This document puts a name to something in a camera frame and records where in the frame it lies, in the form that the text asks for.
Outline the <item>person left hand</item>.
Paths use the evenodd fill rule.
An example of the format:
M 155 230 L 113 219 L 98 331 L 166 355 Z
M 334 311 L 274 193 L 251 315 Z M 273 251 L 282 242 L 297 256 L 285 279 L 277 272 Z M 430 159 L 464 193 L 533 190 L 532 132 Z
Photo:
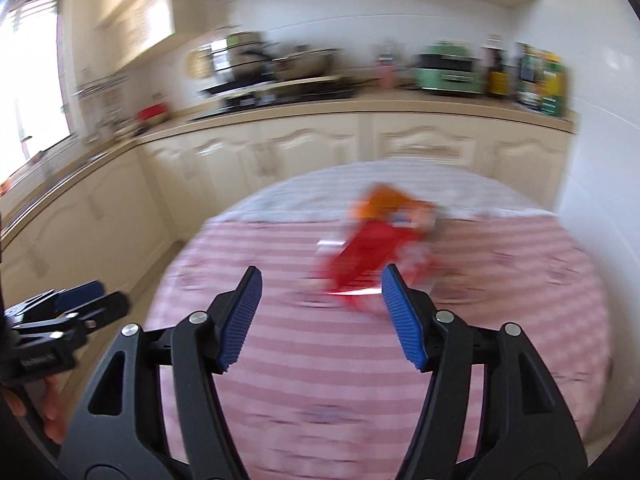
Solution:
M 66 422 L 62 412 L 60 393 L 58 392 L 58 376 L 49 376 L 44 380 L 44 383 L 46 388 L 44 388 L 41 399 L 43 431 L 50 440 L 56 444 L 61 444 L 66 437 Z M 5 386 L 1 386 L 1 393 L 13 415 L 24 417 L 26 408 L 22 400 Z

